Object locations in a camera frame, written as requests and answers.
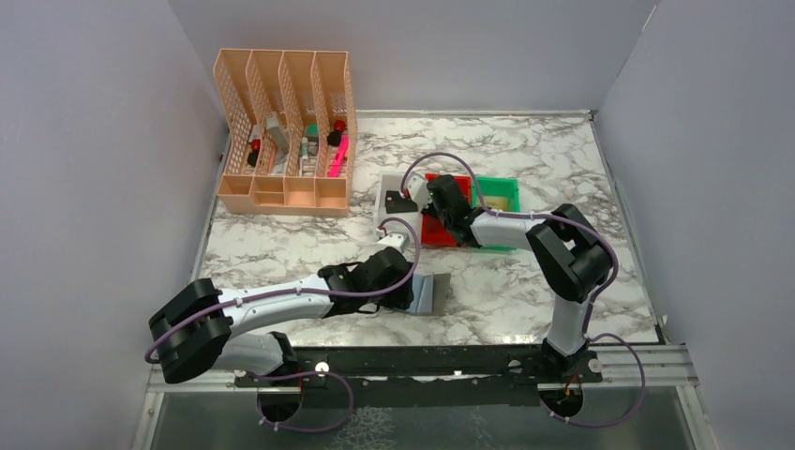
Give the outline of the green plastic bin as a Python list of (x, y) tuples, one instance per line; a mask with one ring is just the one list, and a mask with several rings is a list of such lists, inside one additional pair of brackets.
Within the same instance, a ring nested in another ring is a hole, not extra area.
[(503, 196), (509, 199), (510, 207), (505, 212), (519, 212), (521, 209), (519, 186), (516, 179), (477, 176), (480, 192), (485, 196)]

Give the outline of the grey metal card holder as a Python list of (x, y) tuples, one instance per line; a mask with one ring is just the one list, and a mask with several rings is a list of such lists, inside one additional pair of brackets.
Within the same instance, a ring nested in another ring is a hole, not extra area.
[(433, 310), (431, 315), (424, 316), (442, 316), (450, 293), (451, 275), (447, 273), (430, 275), (435, 276)]

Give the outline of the white plastic bin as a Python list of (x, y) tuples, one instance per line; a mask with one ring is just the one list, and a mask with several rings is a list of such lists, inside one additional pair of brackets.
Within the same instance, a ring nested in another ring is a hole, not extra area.
[(384, 233), (379, 229), (381, 222), (387, 218), (401, 218), (408, 222), (414, 229), (418, 238), (422, 237), (422, 214), (417, 206), (407, 210), (407, 202), (399, 195), (399, 183), (402, 178), (401, 172), (379, 172), (376, 183), (376, 198), (372, 209), (373, 226), (375, 234), (383, 237)]

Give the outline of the peach plastic desk organizer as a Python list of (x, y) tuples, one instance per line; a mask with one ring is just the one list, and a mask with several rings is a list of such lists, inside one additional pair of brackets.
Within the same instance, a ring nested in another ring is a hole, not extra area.
[(349, 53), (222, 49), (213, 74), (231, 135), (217, 189), (226, 209), (347, 216), (358, 136)]

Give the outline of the red plastic bin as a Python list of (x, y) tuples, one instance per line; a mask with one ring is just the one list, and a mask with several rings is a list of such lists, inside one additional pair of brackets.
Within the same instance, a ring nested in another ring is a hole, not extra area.
[[(454, 175), (453, 178), (466, 200), (472, 202), (472, 181), (469, 176)], [(443, 224), (435, 217), (433, 217), (428, 209), (425, 209), (422, 214), (422, 230), (421, 230), (421, 243), (424, 246), (431, 247), (456, 247), (457, 241), (454, 236), (450, 234), (443, 226)]]

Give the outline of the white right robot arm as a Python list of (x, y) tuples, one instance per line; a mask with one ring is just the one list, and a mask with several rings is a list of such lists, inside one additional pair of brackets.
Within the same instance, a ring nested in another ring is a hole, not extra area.
[(416, 203), (427, 197), (427, 212), (461, 247), (530, 251), (555, 293), (551, 326), (542, 342), (545, 370), (564, 374), (587, 351), (587, 328), (595, 297), (618, 269), (615, 251), (572, 204), (550, 213), (504, 213), (473, 207), (451, 175), (440, 175), (411, 190)]

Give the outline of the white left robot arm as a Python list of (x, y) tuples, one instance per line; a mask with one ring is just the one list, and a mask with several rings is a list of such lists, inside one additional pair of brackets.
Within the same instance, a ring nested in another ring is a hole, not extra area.
[(249, 292), (223, 293), (211, 279), (195, 279), (149, 319), (154, 343), (144, 358), (160, 365), (166, 383), (178, 384), (219, 365), (227, 343), (253, 330), (356, 314), (366, 305), (407, 308), (416, 266), (386, 247), (363, 262)]

